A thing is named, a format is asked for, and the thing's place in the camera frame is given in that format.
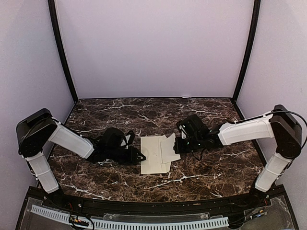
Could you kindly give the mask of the cream paper envelope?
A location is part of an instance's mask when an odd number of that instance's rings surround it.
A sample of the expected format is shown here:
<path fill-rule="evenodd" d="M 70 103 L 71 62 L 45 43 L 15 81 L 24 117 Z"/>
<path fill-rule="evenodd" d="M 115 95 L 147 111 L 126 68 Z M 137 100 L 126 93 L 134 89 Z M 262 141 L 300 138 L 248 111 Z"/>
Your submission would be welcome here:
<path fill-rule="evenodd" d="M 163 174 L 170 171 L 171 162 L 162 163 L 161 141 L 166 136 L 141 137 L 141 153 L 146 160 L 141 162 L 141 174 Z"/>

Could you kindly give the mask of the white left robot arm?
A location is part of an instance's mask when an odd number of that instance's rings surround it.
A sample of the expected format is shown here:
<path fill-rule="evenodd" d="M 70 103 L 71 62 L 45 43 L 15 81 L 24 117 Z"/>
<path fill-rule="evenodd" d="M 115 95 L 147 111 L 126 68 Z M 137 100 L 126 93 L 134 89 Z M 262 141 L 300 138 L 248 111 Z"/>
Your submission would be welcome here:
<path fill-rule="evenodd" d="M 133 146 L 133 131 L 124 133 L 112 127 L 95 138 L 85 137 L 55 119 L 46 108 L 20 121 L 16 135 L 19 155 L 26 160 L 31 173 L 57 209 L 65 208 L 68 199 L 58 191 L 60 185 L 44 153 L 46 146 L 58 145 L 91 163 L 112 160 L 120 165 L 134 165 L 146 160 L 146 156 Z"/>

